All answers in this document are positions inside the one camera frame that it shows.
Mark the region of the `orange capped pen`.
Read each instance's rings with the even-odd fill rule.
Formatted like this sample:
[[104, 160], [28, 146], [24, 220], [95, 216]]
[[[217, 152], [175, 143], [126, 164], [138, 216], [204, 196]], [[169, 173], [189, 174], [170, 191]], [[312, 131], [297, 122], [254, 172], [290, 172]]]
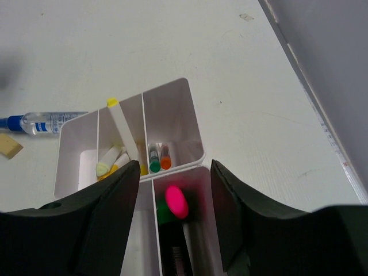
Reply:
[[160, 149], [160, 166], [164, 170], [171, 168], [172, 161], [170, 156], [170, 150], [167, 144], [162, 144]]

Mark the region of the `green black highlighter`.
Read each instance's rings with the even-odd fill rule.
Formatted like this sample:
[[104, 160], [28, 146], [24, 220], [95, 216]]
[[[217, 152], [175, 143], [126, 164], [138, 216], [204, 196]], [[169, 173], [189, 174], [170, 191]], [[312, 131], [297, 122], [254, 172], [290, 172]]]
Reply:
[[164, 199], [156, 205], [163, 275], [193, 275], [181, 221], [164, 222]]

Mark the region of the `clear blue spray bottle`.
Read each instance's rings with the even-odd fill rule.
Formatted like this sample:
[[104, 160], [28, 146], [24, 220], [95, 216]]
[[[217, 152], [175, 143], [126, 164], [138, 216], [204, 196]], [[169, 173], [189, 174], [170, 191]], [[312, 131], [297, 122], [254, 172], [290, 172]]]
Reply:
[[30, 112], [1, 118], [1, 129], [31, 136], [57, 135], [64, 123], [87, 112]]

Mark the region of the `thin yellow marker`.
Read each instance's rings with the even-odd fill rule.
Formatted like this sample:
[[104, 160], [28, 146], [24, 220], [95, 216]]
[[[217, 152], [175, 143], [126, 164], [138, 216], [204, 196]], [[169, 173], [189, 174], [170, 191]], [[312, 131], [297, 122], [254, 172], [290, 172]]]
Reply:
[[121, 151], [122, 147], [115, 145], [100, 158], [95, 168], [97, 177], [101, 177], [110, 171]]

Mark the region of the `yellow capped white marker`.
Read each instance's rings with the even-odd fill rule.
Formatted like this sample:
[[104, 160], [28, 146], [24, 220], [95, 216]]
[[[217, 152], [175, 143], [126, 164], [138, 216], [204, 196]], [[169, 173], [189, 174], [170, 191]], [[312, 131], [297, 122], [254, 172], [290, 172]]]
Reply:
[[130, 161], [129, 155], [126, 152], [124, 152], [112, 165], [110, 172], [114, 173], [116, 170], [126, 165], [129, 161]]

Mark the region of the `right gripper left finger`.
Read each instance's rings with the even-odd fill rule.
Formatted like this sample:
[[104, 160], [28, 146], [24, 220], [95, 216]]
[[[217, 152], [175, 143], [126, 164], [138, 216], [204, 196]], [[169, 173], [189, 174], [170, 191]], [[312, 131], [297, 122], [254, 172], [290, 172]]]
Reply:
[[38, 209], [1, 214], [2, 275], [119, 275], [139, 189], [131, 161]]

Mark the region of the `long white yellow marker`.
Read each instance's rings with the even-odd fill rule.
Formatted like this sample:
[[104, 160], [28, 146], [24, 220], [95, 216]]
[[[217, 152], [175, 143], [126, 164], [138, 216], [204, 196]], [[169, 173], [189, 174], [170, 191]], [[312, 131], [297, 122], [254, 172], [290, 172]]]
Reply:
[[114, 97], [111, 97], [106, 100], [106, 104], [109, 109], [110, 115], [112, 116], [112, 119], [117, 127], [123, 145], [126, 148], [127, 154], [129, 155], [131, 160], [138, 160], [139, 151], [133, 139], [132, 132], [124, 116], [124, 112], [122, 111], [120, 103]]

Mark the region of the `green capped pen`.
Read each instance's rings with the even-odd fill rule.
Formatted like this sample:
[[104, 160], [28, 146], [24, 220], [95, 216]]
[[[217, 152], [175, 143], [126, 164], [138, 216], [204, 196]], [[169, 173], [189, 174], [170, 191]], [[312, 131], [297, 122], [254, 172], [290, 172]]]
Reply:
[[152, 145], [149, 148], [149, 169], [153, 173], [157, 173], [161, 169], [159, 153], [156, 145]]

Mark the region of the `pink black highlighter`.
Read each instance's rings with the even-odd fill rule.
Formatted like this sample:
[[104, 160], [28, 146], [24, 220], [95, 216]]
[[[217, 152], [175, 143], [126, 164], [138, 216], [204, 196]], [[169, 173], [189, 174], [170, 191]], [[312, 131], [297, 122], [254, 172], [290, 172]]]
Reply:
[[164, 192], [163, 221], [195, 221], [197, 219], [197, 196], [190, 190], [170, 185]]

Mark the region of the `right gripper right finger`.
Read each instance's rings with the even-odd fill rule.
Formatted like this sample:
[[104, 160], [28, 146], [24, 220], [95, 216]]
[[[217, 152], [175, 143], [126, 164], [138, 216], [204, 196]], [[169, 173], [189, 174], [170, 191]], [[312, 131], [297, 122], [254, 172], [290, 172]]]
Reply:
[[222, 267], [228, 275], [366, 275], [367, 206], [305, 212], [210, 168]]

